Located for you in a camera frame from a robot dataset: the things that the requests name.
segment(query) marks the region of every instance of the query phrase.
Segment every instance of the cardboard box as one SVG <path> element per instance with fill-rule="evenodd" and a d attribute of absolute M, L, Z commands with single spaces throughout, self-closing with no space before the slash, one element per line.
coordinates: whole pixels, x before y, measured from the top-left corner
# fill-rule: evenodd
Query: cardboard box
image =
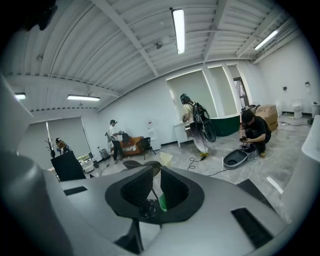
<path fill-rule="evenodd" d="M 271 131 L 278 127 L 278 112 L 276 105 L 262 105 L 256 110 L 255 115 L 262 117 Z"/>

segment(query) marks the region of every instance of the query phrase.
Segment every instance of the green object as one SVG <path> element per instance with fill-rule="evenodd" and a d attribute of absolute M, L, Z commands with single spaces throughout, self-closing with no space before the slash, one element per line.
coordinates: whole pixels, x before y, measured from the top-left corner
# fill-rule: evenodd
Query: green object
<path fill-rule="evenodd" d="M 240 115 L 210 118 L 215 134 L 219 137 L 228 136 L 239 131 Z"/>
<path fill-rule="evenodd" d="M 159 204 L 160 204 L 161 209 L 162 209 L 164 212 L 166 212 L 166 211 L 167 211 L 167 203 L 166 203 L 165 194 L 162 194 L 162 195 L 159 197 Z"/>

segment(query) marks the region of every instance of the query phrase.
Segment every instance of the ceiling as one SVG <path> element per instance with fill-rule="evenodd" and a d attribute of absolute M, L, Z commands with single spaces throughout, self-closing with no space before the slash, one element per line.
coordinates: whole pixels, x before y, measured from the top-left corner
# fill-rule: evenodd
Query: ceiling
<path fill-rule="evenodd" d="M 104 108 L 174 70 L 214 60 L 260 61 L 296 36 L 289 15 L 269 0 L 57 0 L 40 31 L 18 31 L 1 72 L 30 111 Z M 178 55 L 171 11 L 183 9 L 185 53 Z M 254 47 L 275 29 L 278 35 Z M 100 97 L 67 100 L 68 94 Z"/>

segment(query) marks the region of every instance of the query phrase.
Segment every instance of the white trash can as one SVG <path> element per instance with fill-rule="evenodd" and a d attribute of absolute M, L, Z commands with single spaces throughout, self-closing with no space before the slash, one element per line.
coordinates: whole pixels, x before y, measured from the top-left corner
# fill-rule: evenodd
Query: white trash can
<path fill-rule="evenodd" d="M 311 105 L 312 118 L 315 118 L 316 115 L 320 115 L 320 104 L 313 102 Z"/>

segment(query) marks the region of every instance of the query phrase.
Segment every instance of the jeans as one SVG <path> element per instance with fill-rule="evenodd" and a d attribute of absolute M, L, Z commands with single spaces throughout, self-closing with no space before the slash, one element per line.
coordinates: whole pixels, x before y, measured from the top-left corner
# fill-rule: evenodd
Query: jeans
<path fill-rule="evenodd" d="M 257 130 L 251 130 L 250 128 L 245 129 L 245 136 L 249 139 L 258 138 L 260 135 L 261 135 L 260 132 L 258 132 Z M 254 143 L 256 145 L 256 147 L 258 148 L 259 153 L 266 151 L 266 143 L 269 142 L 270 138 L 271 138 L 271 135 L 265 134 L 264 141 Z"/>
<path fill-rule="evenodd" d="M 119 151 L 120 155 L 124 158 L 125 156 L 124 156 L 124 152 L 122 151 L 122 147 L 120 145 L 120 142 L 118 140 L 113 140 L 112 144 L 113 144 L 113 148 L 114 148 L 113 160 L 117 160 L 118 151 Z"/>

